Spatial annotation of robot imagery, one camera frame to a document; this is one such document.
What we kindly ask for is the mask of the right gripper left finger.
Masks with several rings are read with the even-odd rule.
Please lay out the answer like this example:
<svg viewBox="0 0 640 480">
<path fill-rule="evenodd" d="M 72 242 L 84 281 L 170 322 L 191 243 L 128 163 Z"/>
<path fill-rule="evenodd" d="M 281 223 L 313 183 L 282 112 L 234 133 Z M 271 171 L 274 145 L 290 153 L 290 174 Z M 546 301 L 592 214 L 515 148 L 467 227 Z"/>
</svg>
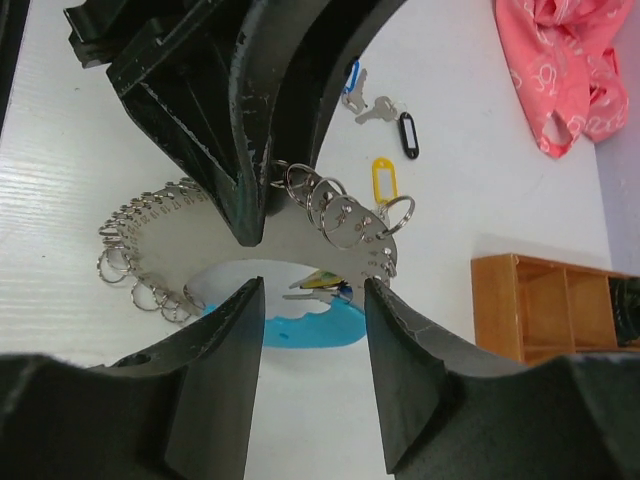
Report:
<svg viewBox="0 0 640 480">
<path fill-rule="evenodd" d="M 241 479 L 265 323 L 262 278 L 101 374 L 92 479 Z"/>
</svg>

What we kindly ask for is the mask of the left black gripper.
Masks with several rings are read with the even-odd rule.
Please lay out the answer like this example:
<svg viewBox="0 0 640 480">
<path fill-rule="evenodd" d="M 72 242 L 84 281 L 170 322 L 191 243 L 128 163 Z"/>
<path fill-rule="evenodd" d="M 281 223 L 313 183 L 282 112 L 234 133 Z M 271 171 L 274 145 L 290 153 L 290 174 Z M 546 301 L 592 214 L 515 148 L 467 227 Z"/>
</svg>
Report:
<svg viewBox="0 0 640 480">
<path fill-rule="evenodd" d="M 82 66 L 106 66 L 131 120 L 246 247 L 263 239 L 272 117 L 293 53 L 273 2 L 84 1 L 64 11 Z"/>
</svg>

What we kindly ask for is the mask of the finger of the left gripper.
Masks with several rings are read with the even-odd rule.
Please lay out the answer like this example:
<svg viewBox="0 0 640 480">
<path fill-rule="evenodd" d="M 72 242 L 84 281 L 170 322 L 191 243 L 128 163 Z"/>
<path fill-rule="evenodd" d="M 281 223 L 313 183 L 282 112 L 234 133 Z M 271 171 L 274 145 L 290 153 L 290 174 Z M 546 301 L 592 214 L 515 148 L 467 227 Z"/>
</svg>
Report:
<svg viewBox="0 0 640 480">
<path fill-rule="evenodd" d="M 401 1 L 274 1 L 293 49 L 272 117 L 272 159 L 314 167 L 352 67 Z"/>
</svg>

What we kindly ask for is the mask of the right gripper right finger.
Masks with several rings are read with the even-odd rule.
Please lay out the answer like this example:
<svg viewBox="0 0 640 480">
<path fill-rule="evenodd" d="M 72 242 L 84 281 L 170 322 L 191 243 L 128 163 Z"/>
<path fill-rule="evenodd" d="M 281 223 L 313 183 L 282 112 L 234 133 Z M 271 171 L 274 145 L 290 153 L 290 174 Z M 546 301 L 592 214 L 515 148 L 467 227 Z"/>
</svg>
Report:
<svg viewBox="0 0 640 480">
<path fill-rule="evenodd" d="M 365 319 L 386 470 L 396 479 L 504 479 L 513 430 L 498 384 L 524 366 L 453 334 L 382 281 Z"/>
</svg>

